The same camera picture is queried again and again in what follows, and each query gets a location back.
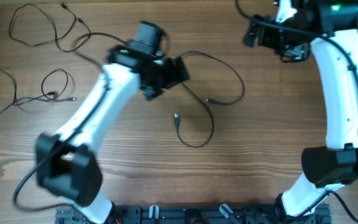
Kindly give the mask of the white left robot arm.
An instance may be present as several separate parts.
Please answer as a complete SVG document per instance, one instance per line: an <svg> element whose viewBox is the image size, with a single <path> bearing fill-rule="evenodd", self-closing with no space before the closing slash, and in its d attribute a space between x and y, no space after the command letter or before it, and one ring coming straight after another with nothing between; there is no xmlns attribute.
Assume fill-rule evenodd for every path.
<svg viewBox="0 0 358 224"><path fill-rule="evenodd" d="M164 59L149 45L117 45L95 86L72 118L54 135L36 141L37 183L63 198L87 222L114 223L116 206L101 191L96 157L127 103L141 91L152 100L189 75L181 57Z"/></svg>

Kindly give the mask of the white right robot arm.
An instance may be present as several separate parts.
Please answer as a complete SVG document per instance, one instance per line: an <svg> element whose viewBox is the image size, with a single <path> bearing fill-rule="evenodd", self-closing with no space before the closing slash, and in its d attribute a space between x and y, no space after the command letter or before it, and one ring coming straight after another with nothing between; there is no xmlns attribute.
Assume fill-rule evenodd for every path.
<svg viewBox="0 0 358 224"><path fill-rule="evenodd" d="M282 220L298 222L358 179L358 1L277 1L277 15L249 16L244 44L274 49L284 63L312 55L326 108L326 144L302 152L303 172L278 197Z"/></svg>

